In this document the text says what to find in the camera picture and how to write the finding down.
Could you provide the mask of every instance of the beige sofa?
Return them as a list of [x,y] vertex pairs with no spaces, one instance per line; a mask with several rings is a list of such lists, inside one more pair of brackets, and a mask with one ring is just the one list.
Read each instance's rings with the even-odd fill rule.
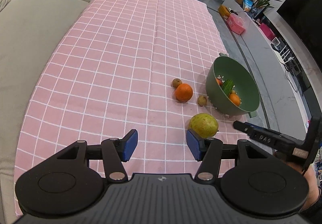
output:
[[11,0],[0,12],[0,223],[12,223],[13,170],[29,98],[57,44],[91,0]]

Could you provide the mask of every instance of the black tv screen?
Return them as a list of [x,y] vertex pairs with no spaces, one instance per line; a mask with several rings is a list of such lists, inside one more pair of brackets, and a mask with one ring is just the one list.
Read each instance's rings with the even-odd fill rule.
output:
[[297,33],[322,70],[322,0],[285,0],[277,13]]

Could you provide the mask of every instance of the tv stand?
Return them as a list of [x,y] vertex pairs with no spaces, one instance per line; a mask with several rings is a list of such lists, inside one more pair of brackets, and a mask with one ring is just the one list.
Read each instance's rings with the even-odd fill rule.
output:
[[258,70],[263,78],[271,100],[279,131],[304,140],[305,124],[308,121],[304,104],[295,93],[285,75],[285,67],[280,63],[271,41],[255,24],[235,0],[225,0],[223,5],[236,11],[244,21],[245,31],[241,34]]

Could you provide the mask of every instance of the cucumber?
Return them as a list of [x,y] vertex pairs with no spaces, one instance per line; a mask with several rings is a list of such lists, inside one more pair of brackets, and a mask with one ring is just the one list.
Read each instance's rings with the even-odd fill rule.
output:
[[234,87],[234,82],[232,80],[226,80],[222,85],[222,90],[229,97],[232,88]]

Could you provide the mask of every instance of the gray ribbed surface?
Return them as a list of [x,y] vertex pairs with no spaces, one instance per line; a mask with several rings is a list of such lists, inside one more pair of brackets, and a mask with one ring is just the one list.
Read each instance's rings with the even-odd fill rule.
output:
[[93,208],[78,215],[43,220],[26,215],[17,224],[304,224],[299,215],[283,220],[257,220],[227,206],[216,189],[186,174],[136,174],[112,185]]

